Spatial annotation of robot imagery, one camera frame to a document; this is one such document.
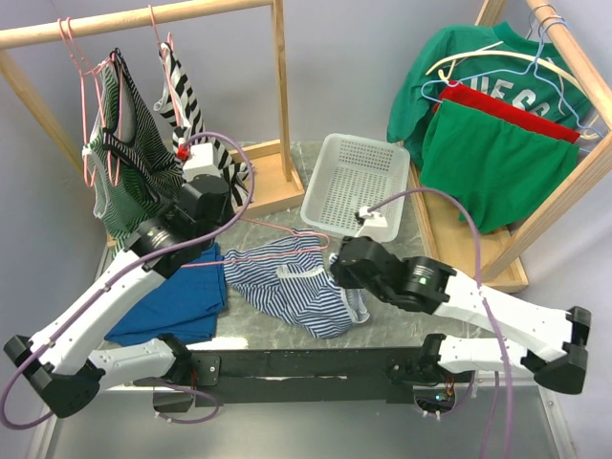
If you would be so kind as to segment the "pink hanger with blue top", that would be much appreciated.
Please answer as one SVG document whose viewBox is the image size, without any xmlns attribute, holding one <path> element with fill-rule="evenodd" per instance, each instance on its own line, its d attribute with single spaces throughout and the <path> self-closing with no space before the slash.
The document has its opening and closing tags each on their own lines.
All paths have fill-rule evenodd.
<svg viewBox="0 0 612 459">
<path fill-rule="evenodd" d="M 249 223 L 256 226 L 263 226 L 267 228 L 272 228 L 276 230 L 283 230 L 289 233 L 287 240 L 292 240 L 292 243 L 287 243 L 285 246 L 274 246 L 273 243 L 268 243 L 267 245 L 262 246 L 261 248 L 251 249 L 250 252 L 241 252 L 237 253 L 235 256 L 227 255 L 222 260 L 214 260 L 214 261 L 206 261 L 206 262 L 191 262 L 184 264 L 182 266 L 183 269 L 195 269 L 195 268 L 204 268 L 204 267 L 213 267 L 213 266 L 226 266 L 233 265 L 237 263 L 245 263 L 245 262 L 257 262 L 264 261 L 269 259 L 275 259 L 283 256 L 289 255 L 299 255 L 302 253 L 309 252 L 323 252 L 330 247 L 331 237 L 328 234 L 325 234 L 320 231 L 312 230 L 312 229 L 293 229 L 289 227 L 284 227 L 277 224 L 272 224 L 268 222 L 264 222 L 261 220 L 251 219 L 241 217 L 239 219 L 240 222 Z M 303 240 L 308 237 L 316 238 L 317 244 L 311 245 L 309 247 L 298 247 L 296 245 L 297 240 Z"/>
</svg>

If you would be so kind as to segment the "blue white striped tank top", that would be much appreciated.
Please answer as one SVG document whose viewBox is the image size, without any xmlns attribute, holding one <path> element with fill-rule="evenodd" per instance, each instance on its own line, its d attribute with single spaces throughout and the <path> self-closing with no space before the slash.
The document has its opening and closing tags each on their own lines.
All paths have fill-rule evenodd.
<svg viewBox="0 0 612 459">
<path fill-rule="evenodd" d="M 292 240 L 271 243 L 285 246 Z M 313 237 L 296 241 L 298 247 L 316 244 Z M 227 283 L 259 312 L 317 339 L 338 337 L 370 318 L 361 290 L 337 285 L 318 251 L 226 265 L 224 273 Z"/>
</svg>

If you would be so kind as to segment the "green striped tank top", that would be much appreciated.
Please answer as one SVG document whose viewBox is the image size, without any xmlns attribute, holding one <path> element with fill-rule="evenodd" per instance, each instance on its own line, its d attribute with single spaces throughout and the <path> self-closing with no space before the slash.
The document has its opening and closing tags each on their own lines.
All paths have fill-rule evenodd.
<svg viewBox="0 0 612 459">
<path fill-rule="evenodd" d="M 103 223 L 107 234 L 120 251 L 136 231 L 140 223 L 157 216 L 171 204 L 184 184 L 182 167 L 174 153 L 165 147 L 150 110 L 143 101 L 120 49 L 112 51 L 117 56 L 117 70 L 104 72 L 103 78 L 110 89 L 110 100 L 103 96 L 110 108 L 110 130 L 91 132 L 91 142 L 82 149 L 82 157 L 93 166 L 101 166 L 101 178 L 95 179 L 96 202 L 94 215 Z M 115 77 L 122 77 L 120 90 Z M 119 128 L 113 121 L 117 112 L 116 102 L 121 95 L 122 121 Z M 120 157 L 120 182 L 111 186 L 106 174 L 106 152 L 110 149 Z"/>
</svg>

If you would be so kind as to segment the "blue cloth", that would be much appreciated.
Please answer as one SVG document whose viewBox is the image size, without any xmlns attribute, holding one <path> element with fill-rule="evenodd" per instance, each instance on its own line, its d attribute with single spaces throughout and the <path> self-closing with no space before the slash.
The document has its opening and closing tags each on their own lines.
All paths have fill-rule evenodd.
<svg viewBox="0 0 612 459">
<path fill-rule="evenodd" d="M 227 306 L 224 257 L 215 244 L 194 268 L 181 268 L 140 300 L 104 337 L 121 346 L 171 334 L 184 344 L 208 341 Z"/>
</svg>

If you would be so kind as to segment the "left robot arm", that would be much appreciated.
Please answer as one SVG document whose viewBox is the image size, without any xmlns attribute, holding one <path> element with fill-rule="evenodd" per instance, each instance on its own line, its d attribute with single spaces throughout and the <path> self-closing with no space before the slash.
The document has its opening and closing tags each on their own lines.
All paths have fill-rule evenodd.
<svg viewBox="0 0 612 459">
<path fill-rule="evenodd" d="M 178 384 L 191 378 L 190 351 L 170 333 L 102 350 L 104 337 L 143 298 L 199 258 L 234 219 L 230 187 L 198 175 L 161 213 L 139 224 L 106 271 L 60 317 L 4 352 L 51 413 L 67 418 L 99 392 L 142 379 Z"/>
</svg>

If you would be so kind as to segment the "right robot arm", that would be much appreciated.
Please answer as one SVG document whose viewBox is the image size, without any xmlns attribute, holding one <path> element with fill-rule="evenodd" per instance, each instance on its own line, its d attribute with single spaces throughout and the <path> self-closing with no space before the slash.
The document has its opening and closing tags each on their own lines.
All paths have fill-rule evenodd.
<svg viewBox="0 0 612 459">
<path fill-rule="evenodd" d="M 400 259 L 369 237 L 346 237 L 331 272 L 340 287 L 365 289 L 410 313 L 452 318 L 493 334 L 490 339 L 426 336 L 412 364 L 417 381 L 487 371 L 532 374 L 534 381 L 566 395 L 581 393 L 591 325 L 588 310 L 566 311 L 524 301 L 426 256 Z"/>
</svg>

